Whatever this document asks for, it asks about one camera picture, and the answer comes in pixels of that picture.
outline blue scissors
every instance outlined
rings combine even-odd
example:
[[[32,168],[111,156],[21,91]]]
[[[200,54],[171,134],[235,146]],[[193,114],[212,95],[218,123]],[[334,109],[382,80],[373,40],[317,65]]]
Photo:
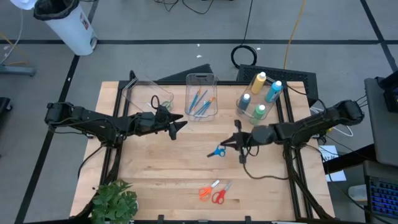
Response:
[[[216,150],[212,153],[210,153],[209,155],[207,155],[207,157],[211,157],[211,156],[215,156],[215,155],[219,155],[221,157],[225,156],[225,146],[224,148],[219,148],[220,146],[217,146]]]

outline keyboard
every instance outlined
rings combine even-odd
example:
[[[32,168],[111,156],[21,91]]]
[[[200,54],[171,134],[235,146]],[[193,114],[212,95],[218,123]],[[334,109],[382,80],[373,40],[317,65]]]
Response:
[[[369,177],[371,211],[378,215],[398,218],[398,183]]]

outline green paint bottle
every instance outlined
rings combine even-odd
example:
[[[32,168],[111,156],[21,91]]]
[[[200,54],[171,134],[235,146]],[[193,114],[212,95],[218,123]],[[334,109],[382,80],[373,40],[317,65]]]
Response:
[[[253,118],[250,119],[250,123],[258,125],[265,113],[266,113],[266,106],[258,105],[253,112]]]

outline paint bottle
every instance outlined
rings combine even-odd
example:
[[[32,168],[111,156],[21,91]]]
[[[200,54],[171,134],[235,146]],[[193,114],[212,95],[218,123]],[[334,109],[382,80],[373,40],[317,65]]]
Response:
[[[268,93],[266,95],[267,103],[273,103],[278,99],[280,91],[282,89],[282,82],[276,81],[272,84],[271,88],[269,88]]]
[[[250,95],[248,93],[244,94],[241,97],[241,100],[239,101],[239,105],[238,108],[236,110],[236,112],[238,112],[239,114],[243,114],[243,111],[246,111],[246,109],[249,106],[250,103]]]
[[[259,124],[262,116],[266,113],[266,106],[258,105],[253,112],[253,117],[250,119],[250,123],[257,125]]]
[[[251,92],[254,94],[258,94],[266,79],[267,77],[265,72],[258,73],[256,79],[253,82],[253,86],[251,87]]]

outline paper sheet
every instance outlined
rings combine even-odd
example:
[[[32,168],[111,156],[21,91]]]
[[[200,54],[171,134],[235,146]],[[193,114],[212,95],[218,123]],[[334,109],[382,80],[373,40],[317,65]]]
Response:
[[[323,158],[326,161],[338,157],[337,155],[334,155],[334,154],[337,154],[337,150],[336,150],[335,146],[319,146],[319,148],[320,148],[320,151],[322,153]],[[346,181],[347,180],[343,170],[338,171],[338,172],[334,172],[334,173],[330,174],[330,176],[331,176],[331,179],[333,181],[336,181],[336,182],[338,182],[338,181]],[[329,175],[326,175],[326,180],[328,182],[330,182]]]

